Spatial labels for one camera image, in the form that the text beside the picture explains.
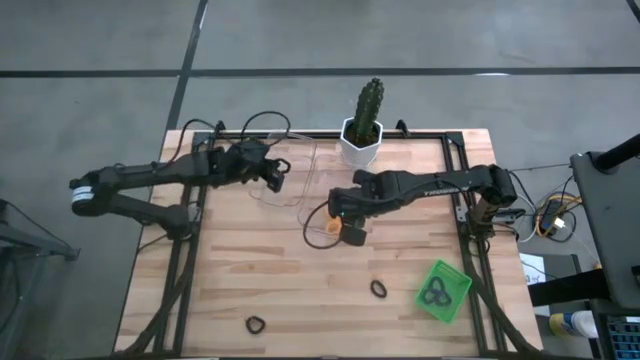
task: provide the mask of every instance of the gray floor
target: gray floor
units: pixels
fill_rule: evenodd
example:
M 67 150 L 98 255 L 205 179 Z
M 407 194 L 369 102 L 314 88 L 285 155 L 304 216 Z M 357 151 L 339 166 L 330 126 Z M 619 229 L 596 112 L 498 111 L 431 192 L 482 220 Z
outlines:
M 196 6 L 3 1 L 0 70 L 179 69 Z M 638 34 L 624 0 L 210 0 L 194 68 L 634 66 Z M 273 109 L 296 128 L 337 128 L 366 80 L 191 79 L 178 125 L 199 117 L 239 128 Z M 401 118 L 413 128 L 489 128 L 504 167 L 567 162 L 640 131 L 640 75 L 382 80 L 385 126 Z M 0 79 L 0 197 L 82 247 L 76 263 L 51 259 L 24 339 L 30 351 L 58 359 L 111 350 L 140 227 L 74 216 L 67 185 L 101 166 L 156 159 L 176 83 Z M 521 173 L 534 199 L 569 175 L 567 168 Z M 534 238 L 521 250 L 576 253 L 590 268 L 595 260 L 579 242 L 592 252 L 593 242 L 578 216 L 569 243 Z M 579 342 L 545 336 L 545 345 L 586 355 Z

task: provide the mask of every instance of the white pot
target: white pot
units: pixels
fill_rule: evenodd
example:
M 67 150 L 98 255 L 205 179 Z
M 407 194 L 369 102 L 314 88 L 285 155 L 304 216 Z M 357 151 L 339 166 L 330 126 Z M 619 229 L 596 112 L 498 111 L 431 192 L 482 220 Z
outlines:
M 378 127 L 378 141 L 364 148 L 359 148 L 347 140 L 346 131 L 349 124 L 353 122 L 353 118 L 345 119 L 342 123 L 342 131 L 340 132 L 340 147 L 342 148 L 342 157 L 344 161 L 354 169 L 364 169 L 376 158 L 378 148 L 382 143 L 382 124 L 375 121 Z

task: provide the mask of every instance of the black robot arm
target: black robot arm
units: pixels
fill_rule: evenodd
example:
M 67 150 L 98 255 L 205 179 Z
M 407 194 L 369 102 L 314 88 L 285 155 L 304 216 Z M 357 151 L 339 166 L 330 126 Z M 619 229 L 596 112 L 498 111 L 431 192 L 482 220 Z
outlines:
M 416 175 L 407 171 L 383 171 L 373 174 L 357 170 L 353 182 L 360 185 L 329 191 L 329 215 L 340 216 L 339 237 L 346 243 L 362 246 L 365 219 L 398 210 L 416 199 L 473 191 L 480 202 L 469 209 L 471 233 L 493 235 L 491 221 L 500 208 L 509 207 L 517 198 L 509 173 L 498 166 L 480 165 L 470 170 Z
M 262 178 L 270 190 L 279 192 L 290 164 L 284 159 L 267 159 L 268 152 L 268 145 L 249 139 L 231 145 L 228 150 L 217 147 L 183 155 L 167 163 L 115 165 L 90 171 L 79 179 L 71 180 L 71 208 L 80 216 L 112 213 L 133 218 L 142 224 L 157 223 L 167 232 L 169 239 L 177 240 L 190 234 L 186 207 L 158 206 L 120 195 L 118 191 L 172 183 L 217 188 Z

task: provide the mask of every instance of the wooden tabletop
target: wooden tabletop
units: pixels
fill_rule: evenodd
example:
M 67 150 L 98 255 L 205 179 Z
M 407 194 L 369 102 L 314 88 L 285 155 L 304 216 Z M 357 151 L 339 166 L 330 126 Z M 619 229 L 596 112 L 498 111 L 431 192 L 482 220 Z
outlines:
M 470 166 L 495 163 L 487 130 L 460 131 L 464 133 Z M 178 131 L 167 133 L 162 159 L 173 154 L 178 136 Z M 187 133 L 182 153 L 190 149 L 191 138 Z M 269 156 L 285 154 L 283 157 L 292 159 L 294 166 L 282 193 L 264 193 L 263 201 L 256 199 L 261 196 L 259 183 L 208 191 L 183 355 L 478 353 L 468 299 L 450 325 L 414 305 L 415 294 L 437 259 L 462 269 L 449 196 L 421 199 L 368 220 L 369 235 L 363 247 L 340 244 L 319 251 L 305 245 L 298 219 L 300 209 L 304 212 L 312 204 L 319 204 L 322 197 L 326 200 L 323 186 L 348 186 L 343 180 L 326 184 L 327 178 L 333 181 L 331 176 L 317 175 L 329 173 L 323 172 L 327 170 L 323 166 L 335 170 L 331 159 L 339 159 L 338 151 L 335 140 L 317 141 L 316 157 L 325 165 L 320 165 L 307 182 L 309 164 L 304 158 L 309 148 L 276 145 Z M 437 140 L 385 140 L 372 169 L 444 171 L 442 146 Z M 305 190 L 309 198 L 301 199 Z M 181 185 L 157 186 L 152 202 L 179 203 L 181 192 Z M 318 214 L 318 227 L 324 216 Z M 162 233 L 156 226 L 146 228 L 141 244 Z M 489 253 L 498 302 L 527 340 L 541 348 L 516 243 L 513 236 L 498 234 L 491 239 Z M 158 309 L 170 249 L 170 242 L 163 240 L 138 255 L 116 350 L 130 345 Z M 388 289 L 386 299 L 371 294 L 369 284 L 373 279 L 382 281 Z M 259 335 L 245 329 L 245 319 L 252 315 L 267 322 Z M 495 348 L 486 308 L 483 318 L 490 348 Z M 174 321 L 170 319 L 167 331 L 170 338 Z

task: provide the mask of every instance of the green plastic container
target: green plastic container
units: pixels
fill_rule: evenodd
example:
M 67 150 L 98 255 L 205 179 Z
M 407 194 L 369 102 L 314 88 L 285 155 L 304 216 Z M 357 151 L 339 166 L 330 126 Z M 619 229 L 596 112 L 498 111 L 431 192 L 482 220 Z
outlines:
M 469 287 L 471 287 L 470 277 L 446 262 L 437 260 L 431 267 L 427 279 L 420 291 L 418 291 L 418 295 L 416 295 L 416 305 L 435 316 L 438 320 L 451 324 L 456 315 L 458 315 L 460 306 L 464 302 L 467 292 L 469 292 Z M 438 294 L 441 290 L 444 290 L 448 296 Z

